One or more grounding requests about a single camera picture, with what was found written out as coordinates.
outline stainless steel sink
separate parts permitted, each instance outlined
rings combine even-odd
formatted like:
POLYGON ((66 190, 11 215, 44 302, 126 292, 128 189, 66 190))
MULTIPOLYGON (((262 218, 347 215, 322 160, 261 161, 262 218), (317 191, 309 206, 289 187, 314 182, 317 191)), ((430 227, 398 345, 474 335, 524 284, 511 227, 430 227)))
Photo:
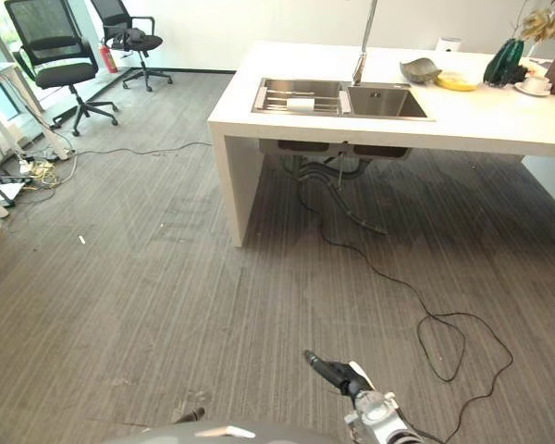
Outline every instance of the stainless steel sink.
POLYGON ((404 83, 262 79, 254 113, 432 120, 404 83))
POLYGON ((348 94, 356 117, 427 118, 409 88, 403 86, 350 86, 348 94))
POLYGON ((340 113, 340 91, 341 83, 338 81, 263 79, 253 111, 307 116, 336 115, 340 113))

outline tabletop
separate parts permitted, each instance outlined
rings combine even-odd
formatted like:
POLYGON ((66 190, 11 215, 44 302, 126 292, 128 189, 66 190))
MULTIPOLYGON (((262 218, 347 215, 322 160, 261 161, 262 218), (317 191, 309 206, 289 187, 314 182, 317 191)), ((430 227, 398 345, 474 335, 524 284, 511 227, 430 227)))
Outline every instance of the tabletop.
MULTIPOLYGON (((555 95, 538 98, 512 86, 455 92, 434 84, 412 93, 435 121, 252 113, 261 78, 350 81, 355 46, 258 42, 242 62, 209 118, 226 135, 555 157, 555 95)), ((492 55, 368 48, 365 82, 404 82, 400 62, 429 57, 438 68, 483 78, 492 55)))

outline chair armrest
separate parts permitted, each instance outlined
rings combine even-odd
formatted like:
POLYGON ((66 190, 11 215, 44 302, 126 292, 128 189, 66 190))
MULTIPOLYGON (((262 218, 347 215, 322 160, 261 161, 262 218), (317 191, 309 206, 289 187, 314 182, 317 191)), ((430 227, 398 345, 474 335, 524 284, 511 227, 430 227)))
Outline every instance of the chair armrest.
POLYGON ((150 17, 150 16, 132 16, 130 17, 132 24, 131 27, 133 28, 133 20, 134 19, 142 19, 142 20, 150 20, 150 23, 152 24, 152 31, 150 32, 150 35, 154 35, 154 17, 150 17))
POLYGON ((22 54, 20 53, 21 51, 25 51, 25 48, 22 46, 18 51, 13 51, 12 56, 15 57, 15 60, 22 70, 25 71, 25 74, 27 74, 31 80, 35 81, 35 73, 31 70, 31 68, 29 68, 29 65, 25 63, 25 60, 22 58, 22 54))
POLYGON ((82 52, 91 59, 91 63, 94 69, 98 70, 99 66, 97 65, 96 60, 94 59, 94 52, 93 52, 93 49, 91 48, 91 44, 89 43, 89 41, 86 39, 80 39, 79 44, 80 44, 80 47, 82 48, 82 52))

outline yellow plate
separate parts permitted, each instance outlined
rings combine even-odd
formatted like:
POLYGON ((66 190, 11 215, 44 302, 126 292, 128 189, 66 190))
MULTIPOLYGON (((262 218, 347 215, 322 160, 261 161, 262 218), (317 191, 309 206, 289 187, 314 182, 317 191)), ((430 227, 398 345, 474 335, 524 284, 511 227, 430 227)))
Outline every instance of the yellow plate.
POLYGON ((477 83, 468 80, 460 72, 442 72, 435 80, 437 86, 453 91, 474 91, 477 83))

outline white table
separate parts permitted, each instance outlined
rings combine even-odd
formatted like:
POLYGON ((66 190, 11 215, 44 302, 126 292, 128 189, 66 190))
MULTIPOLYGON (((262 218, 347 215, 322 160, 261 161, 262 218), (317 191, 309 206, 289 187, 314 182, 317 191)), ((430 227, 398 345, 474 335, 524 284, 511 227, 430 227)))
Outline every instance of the white table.
MULTIPOLYGON (((26 105, 32 110, 33 114, 35 114, 35 116, 40 116, 41 110, 36 106, 35 102, 32 100, 31 96, 27 92, 25 85, 23 85, 19 77, 19 74, 17 73, 17 69, 18 68, 14 63, 5 64, 5 68, 2 71, 0 71, 0 82, 5 81, 5 79, 2 78, 1 75, 8 78, 14 84, 14 86, 16 86, 21 98, 26 102, 26 105)), ((57 156, 63 160, 68 159, 68 152, 64 147, 64 145, 62 144, 62 142, 57 138, 57 136, 53 132, 49 131, 44 127, 42 127, 42 132, 43 132, 43 135, 45 136, 45 139, 48 140, 48 142, 52 146, 57 156)), ((12 137, 12 134, 4 126, 1 120, 0 120, 0 133, 5 138, 6 143, 10 146, 10 148, 14 153, 24 154, 24 152, 20 149, 19 145, 17 144, 17 141, 15 140, 15 138, 12 137)), ((8 211, 2 205, 0 205, 0 217, 6 217, 6 216, 8 216, 8 211)))
MULTIPOLYGON (((414 85, 413 95, 435 121, 304 117, 252 113, 261 78, 349 81, 354 46, 257 43, 209 117, 216 165, 233 242, 241 246, 264 155, 259 139, 348 141, 438 150, 555 157, 555 96, 538 99, 512 87, 482 85, 453 92, 414 85)), ((400 61, 429 57, 445 70, 483 78, 491 55, 370 48, 365 82, 406 82, 400 61)))

